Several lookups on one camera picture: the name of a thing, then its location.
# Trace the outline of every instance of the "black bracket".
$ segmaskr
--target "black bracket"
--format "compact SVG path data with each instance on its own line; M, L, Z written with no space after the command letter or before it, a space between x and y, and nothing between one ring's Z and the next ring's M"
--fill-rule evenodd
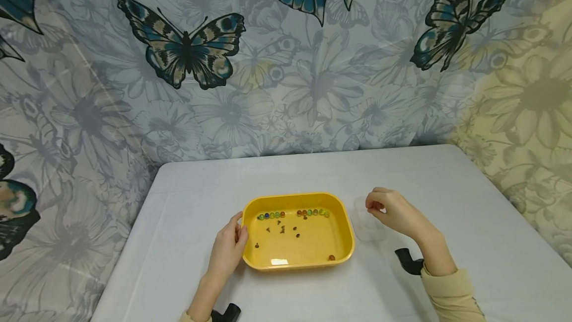
M213 322L236 322L239 315L240 315L240 308L234 303L231 303L228 305L228 307L226 307L224 315L219 314L215 310L213 310L213 312L211 313Z
M403 248L395 250L395 254L401 262L401 267L406 270L411 275L418 275L421 276L421 270L423 269L423 261L422 258L413 260L411 254L409 253L409 249Z

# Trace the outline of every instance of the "transparent container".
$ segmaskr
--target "transparent container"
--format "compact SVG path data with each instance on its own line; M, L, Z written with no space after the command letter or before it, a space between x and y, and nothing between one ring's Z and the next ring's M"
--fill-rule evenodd
M354 201L354 208L350 214L354 225L354 232L362 242L377 242L385 239L385 226L365 208L365 196Z

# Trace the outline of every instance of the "plastic tray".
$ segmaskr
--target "plastic tray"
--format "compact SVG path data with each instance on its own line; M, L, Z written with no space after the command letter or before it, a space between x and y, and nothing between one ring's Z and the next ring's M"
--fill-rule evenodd
M322 209L330 217L297 216L298 210L308 209ZM285 217L259 220L260 214L272 212L284 212ZM354 252L354 233L346 209L332 194L256 198L244 208L242 224L248 227L250 236L244 261L260 271L334 266L347 261Z

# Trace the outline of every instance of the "curtain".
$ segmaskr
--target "curtain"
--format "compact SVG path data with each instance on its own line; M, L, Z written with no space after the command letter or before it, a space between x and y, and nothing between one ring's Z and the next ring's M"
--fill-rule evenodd
M0 321L89 319L169 161L456 144L572 265L572 0L0 16Z

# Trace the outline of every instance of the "sleeve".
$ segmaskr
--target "sleeve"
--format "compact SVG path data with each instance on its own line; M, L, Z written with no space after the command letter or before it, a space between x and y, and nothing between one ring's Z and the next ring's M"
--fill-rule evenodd
M195 322L195 321L193 321L193 319L189 317L187 311L184 311L181 315L181 318L179 319L179 322ZM213 319L209 318L207 322L213 322Z
M423 266L421 279L440 322L486 322L473 297L473 285L467 270L435 277Z

